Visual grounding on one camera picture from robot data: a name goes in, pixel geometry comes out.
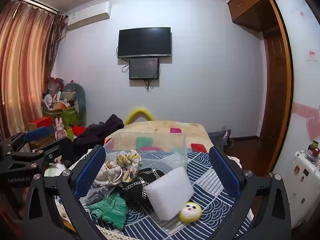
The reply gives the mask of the grey cloth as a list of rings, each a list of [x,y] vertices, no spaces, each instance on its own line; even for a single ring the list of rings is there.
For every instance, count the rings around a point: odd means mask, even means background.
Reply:
[[[80,198],[80,203],[85,206],[95,204],[107,198],[115,188],[115,186],[93,187],[84,197]]]

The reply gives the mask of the green knitted glove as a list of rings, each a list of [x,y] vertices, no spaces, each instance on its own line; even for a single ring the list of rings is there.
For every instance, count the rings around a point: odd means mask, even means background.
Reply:
[[[124,228],[128,208],[119,192],[114,192],[107,198],[89,205],[88,209],[95,219],[102,219],[118,229]]]

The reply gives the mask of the floral white cloth bundle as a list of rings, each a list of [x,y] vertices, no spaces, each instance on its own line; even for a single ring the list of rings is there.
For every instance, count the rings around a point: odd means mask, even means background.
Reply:
[[[135,179],[142,166],[142,159],[136,150],[120,151],[114,161],[107,159],[93,181],[94,187],[116,186]]]

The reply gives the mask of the yellow round plush face toy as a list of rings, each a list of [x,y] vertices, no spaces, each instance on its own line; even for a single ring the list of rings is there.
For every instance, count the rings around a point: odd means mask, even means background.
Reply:
[[[191,223],[199,220],[202,215],[202,208],[195,202],[187,202],[184,208],[178,213],[178,218],[184,223]]]

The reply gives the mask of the black cloth with chain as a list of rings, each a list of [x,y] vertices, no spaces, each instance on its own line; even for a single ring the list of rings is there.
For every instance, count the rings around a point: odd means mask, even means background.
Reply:
[[[133,181],[118,185],[120,196],[130,202],[147,203],[149,200],[145,188],[164,175],[164,172],[155,168],[144,168],[137,173]]]

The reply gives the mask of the white foam sponge block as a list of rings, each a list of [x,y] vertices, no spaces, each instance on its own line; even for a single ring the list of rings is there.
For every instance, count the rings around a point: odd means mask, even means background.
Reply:
[[[182,166],[152,182],[145,190],[159,220],[173,219],[194,194],[193,186]]]

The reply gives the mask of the clear plastic storage box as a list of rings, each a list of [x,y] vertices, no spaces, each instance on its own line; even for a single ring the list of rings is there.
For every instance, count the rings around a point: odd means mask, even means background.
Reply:
[[[120,151],[136,150],[142,168],[155,168],[164,173],[180,166],[187,169],[186,137],[182,133],[120,132],[107,139],[106,156],[114,161]]]

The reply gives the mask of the pink bunny figurine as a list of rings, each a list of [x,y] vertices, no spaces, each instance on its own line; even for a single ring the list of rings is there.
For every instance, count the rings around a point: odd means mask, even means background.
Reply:
[[[67,137],[67,132],[62,122],[62,118],[55,118],[55,139],[60,140]]]

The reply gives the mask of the red box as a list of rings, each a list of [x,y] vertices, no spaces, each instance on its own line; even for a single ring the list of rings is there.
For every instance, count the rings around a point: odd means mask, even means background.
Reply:
[[[28,128],[30,131],[41,127],[50,127],[53,125],[53,120],[49,116],[43,116],[41,118],[35,119],[28,123]]]

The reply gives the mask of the green storage box with clutter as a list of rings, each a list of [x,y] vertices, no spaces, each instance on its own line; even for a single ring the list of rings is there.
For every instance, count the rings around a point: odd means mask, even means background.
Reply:
[[[56,118],[62,118],[63,125],[67,127],[82,124],[80,115],[74,107],[64,110],[44,111],[44,115],[51,117],[53,123],[55,123]]]

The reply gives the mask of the grey backpack on floor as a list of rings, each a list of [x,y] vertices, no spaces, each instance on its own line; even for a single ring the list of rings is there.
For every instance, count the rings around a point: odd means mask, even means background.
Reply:
[[[230,135],[230,129],[208,133],[212,144],[223,151],[232,150],[234,146],[234,141],[230,138]]]

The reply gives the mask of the blue white patterned tablecloth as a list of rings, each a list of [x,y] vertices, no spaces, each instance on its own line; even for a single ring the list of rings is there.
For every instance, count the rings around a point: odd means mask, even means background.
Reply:
[[[187,168],[165,152],[141,152],[144,168],[113,184],[107,161],[80,203],[106,239],[208,239],[235,205],[204,152],[190,152]]]

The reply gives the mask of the dark clothes pile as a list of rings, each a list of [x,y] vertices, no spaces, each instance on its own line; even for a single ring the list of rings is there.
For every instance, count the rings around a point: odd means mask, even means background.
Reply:
[[[72,163],[86,154],[89,149],[93,149],[96,145],[103,146],[106,137],[122,128],[124,128],[124,123],[115,114],[112,114],[105,122],[89,125],[72,141],[71,146],[67,147],[66,152],[61,157],[61,161],[65,166],[71,166]]]

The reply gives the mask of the grey green plush cushion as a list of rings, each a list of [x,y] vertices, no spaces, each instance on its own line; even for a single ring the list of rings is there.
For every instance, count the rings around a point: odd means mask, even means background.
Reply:
[[[75,101],[75,107],[79,111],[80,115],[80,124],[85,125],[86,124],[86,94],[83,87],[78,83],[68,83],[64,85],[63,91],[66,92],[75,92],[76,93],[76,99]]]

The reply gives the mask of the white appliance with stickers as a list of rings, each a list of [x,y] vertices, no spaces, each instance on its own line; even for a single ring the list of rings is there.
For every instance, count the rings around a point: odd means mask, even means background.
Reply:
[[[319,204],[319,143],[297,151],[282,175],[290,207],[291,228],[308,221]]]

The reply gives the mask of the brown wooden door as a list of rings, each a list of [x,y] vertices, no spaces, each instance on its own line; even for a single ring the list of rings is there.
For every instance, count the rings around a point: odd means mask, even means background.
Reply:
[[[263,0],[267,91],[258,153],[260,176],[267,176],[279,158],[289,126],[293,100],[293,67],[289,38],[274,0]]]

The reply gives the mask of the beige blanket with coloured squares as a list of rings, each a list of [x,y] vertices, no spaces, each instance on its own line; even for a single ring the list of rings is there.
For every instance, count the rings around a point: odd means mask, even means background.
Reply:
[[[213,143],[201,124],[176,121],[140,121],[124,126],[105,138],[111,150],[161,150],[207,152]]]

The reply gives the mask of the yellow curved headboard tube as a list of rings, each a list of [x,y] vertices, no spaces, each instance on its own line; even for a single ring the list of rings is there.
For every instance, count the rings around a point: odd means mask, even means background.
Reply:
[[[146,108],[137,108],[133,110],[124,121],[125,125],[135,122],[138,118],[144,118],[147,121],[155,121],[155,117]]]

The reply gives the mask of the orange striped curtain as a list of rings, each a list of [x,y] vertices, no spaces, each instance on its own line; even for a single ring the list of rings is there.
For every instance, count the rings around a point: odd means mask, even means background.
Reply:
[[[65,26],[65,12],[52,14],[24,1],[10,0],[1,12],[2,140],[43,116],[42,96]]]

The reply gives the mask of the brown upper wooden cabinet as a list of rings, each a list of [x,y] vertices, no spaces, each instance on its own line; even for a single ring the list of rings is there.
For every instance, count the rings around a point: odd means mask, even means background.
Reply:
[[[242,27],[260,33],[278,25],[271,0],[230,0],[228,6],[233,23]]]

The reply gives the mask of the small dark wall monitor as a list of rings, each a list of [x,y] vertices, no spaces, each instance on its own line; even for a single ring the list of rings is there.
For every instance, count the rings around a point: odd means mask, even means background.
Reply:
[[[159,78],[159,58],[141,57],[129,60],[130,80],[153,80]]]

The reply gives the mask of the white wall air conditioner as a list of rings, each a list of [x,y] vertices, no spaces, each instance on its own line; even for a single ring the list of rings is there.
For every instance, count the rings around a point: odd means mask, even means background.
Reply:
[[[95,4],[68,16],[67,29],[75,29],[87,26],[92,23],[110,19],[112,5],[109,2]]]

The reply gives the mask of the black wall television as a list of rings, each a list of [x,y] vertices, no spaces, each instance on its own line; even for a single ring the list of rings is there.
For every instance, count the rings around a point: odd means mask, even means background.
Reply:
[[[170,57],[171,28],[135,28],[119,31],[118,57]]]

